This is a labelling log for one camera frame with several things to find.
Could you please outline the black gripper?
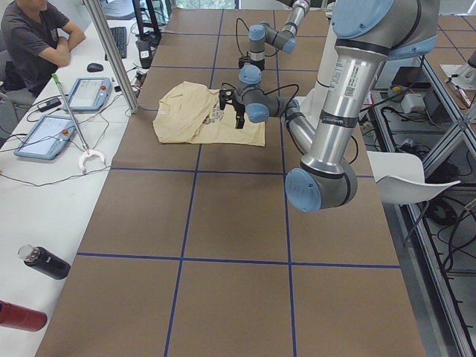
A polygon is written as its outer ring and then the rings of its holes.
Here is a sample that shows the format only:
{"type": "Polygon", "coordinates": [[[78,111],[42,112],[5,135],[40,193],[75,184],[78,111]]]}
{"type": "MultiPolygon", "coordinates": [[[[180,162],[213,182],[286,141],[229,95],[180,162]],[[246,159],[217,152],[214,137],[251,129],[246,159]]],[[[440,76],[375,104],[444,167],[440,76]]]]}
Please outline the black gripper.
{"type": "Polygon", "coordinates": [[[245,125],[245,106],[236,98],[232,100],[232,105],[236,112],[236,129],[243,129],[245,125]]]}
{"type": "Polygon", "coordinates": [[[251,65],[255,65],[256,67],[258,67],[261,71],[264,71],[265,70],[265,60],[264,59],[260,59],[260,60],[253,60],[251,59],[250,61],[250,64],[251,65]]]}

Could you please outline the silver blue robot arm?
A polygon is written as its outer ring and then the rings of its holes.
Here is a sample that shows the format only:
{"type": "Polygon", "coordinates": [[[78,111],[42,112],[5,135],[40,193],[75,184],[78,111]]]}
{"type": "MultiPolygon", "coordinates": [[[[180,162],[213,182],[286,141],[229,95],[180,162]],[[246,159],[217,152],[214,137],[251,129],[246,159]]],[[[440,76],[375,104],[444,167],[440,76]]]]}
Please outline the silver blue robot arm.
{"type": "Polygon", "coordinates": [[[438,1],[337,1],[331,18],[337,59],[317,123],[310,123],[292,98],[277,97],[261,86],[265,46],[289,53],[309,12],[309,2],[290,1],[291,15],[282,30],[261,22],[249,30],[249,62],[235,89],[223,91],[221,104],[231,104],[238,126],[282,119],[296,146],[300,165],[286,175],[289,202],[303,212],[336,208],[353,199],[355,172],[344,153],[377,71],[388,60],[431,52],[437,41],[438,1]]]}
{"type": "Polygon", "coordinates": [[[296,45],[296,35],[304,18],[309,13],[310,1],[281,1],[291,8],[291,13],[282,30],[276,30],[267,22],[252,25],[248,31],[250,50],[243,59],[244,63],[265,68],[266,44],[276,50],[290,54],[296,45]]]}

